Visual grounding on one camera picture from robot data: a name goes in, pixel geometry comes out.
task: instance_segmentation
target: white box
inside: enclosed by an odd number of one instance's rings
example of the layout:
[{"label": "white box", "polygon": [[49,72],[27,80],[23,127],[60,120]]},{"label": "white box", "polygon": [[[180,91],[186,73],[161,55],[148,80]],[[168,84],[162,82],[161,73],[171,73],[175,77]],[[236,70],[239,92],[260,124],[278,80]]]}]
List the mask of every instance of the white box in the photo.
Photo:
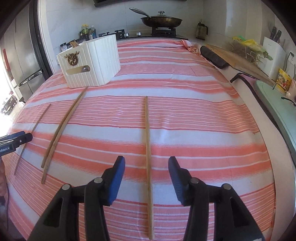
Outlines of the white box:
[{"label": "white box", "polygon": [[[69,54],[78,53],[78,63],[68,62]],[[101,86],[107,84],[120,70],[115,34],[82,43],[57,55],[69,88]]]},{"label": "white box", "polygon": [[267,74],[270,79],[276,81],[279,74],[279,69],[284,67],[286,52],[278,43],[267,37],[264,38],[263,47],[268,52],[268,55],[273,58],[273,60],[268,60],[262,56],[258,67],[265,74]]}]

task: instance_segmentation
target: frying pan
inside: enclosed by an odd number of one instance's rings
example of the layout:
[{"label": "frying pan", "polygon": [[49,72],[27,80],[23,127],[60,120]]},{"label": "frying pan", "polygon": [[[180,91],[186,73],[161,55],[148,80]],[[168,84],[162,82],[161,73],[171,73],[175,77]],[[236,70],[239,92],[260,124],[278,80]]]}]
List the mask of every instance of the frying pan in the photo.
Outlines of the frying pan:
[{"label": "frying pan", "polygon": [[178,27],[182,19],[173,18],[164,15],[164,11],[159,11],[159,15],[150,17],[147,13],[137,9],[137,8],[130,8],[135,13],[145,15],[145,18],[141,18],[143,24],[148,27],[160,27],[160,28],[176,28]]}]

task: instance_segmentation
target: pan handle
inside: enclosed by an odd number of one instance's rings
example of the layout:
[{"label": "pan handle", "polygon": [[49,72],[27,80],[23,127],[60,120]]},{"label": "pan handle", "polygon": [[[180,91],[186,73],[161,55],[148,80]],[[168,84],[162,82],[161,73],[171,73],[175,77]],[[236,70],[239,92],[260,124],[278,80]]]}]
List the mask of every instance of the pan handle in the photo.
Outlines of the pan handle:
[{"label": "pan handle", "polygon": [[130,10],[132,10],[132,11],[135,12],[135,13],[142,14],[142,15],[145,15],[146,17],[149,17],[149,18],[150,18],[150,16],[149,16],[147,13],[143,12],[143,11],[140,10],[140,9],[130,7]]}]

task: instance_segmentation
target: striped tablecloth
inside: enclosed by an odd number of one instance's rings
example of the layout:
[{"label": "striped tablecloth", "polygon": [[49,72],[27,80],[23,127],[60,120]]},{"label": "striped tablecloth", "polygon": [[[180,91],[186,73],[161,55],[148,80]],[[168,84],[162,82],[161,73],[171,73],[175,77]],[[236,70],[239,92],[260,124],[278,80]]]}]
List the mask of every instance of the striped tablecloth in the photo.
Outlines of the striped tablecloth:
[{"label": "striped tablecloth", "polygon": [[[275,189],[269,155],[255,120],[228,81],[187,41],[118,42],[121,70],[105,86],[90,87],[66,126],[46,183],[41,161],[57,126],[82,89],[69,89],[61,71],[24,106],[11,132],[30,131],[51,103],[27,145],[3,157],[9,183],[9,216],[28,238],[39,216],[64,183],[84,185],[113,165],[126,170],[117,200],[104,207],[111,240],[148,239],[145,96],[149,96],[155,240],[182,240],[189,208],[177,200],[168,158],[207,184],[231,184],[269,240]],[[79,231],[85,240],[83,205]],[[210,205],[208,240],[213,239]]]}]

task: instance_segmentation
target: refrigerator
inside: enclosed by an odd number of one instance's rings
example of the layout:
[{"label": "refrigerator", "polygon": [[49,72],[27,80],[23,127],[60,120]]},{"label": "refrigerator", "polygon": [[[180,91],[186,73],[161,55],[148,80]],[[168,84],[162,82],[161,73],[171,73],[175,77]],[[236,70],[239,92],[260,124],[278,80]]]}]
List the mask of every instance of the refrigerator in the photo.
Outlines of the refrigerator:
[{"label": "refrigerator", "polygon": [[37,43],[33,7],[32,1],[16,16],[0,40],[14,93],[21,94],[18,99],[24,102],[49,77]]}]

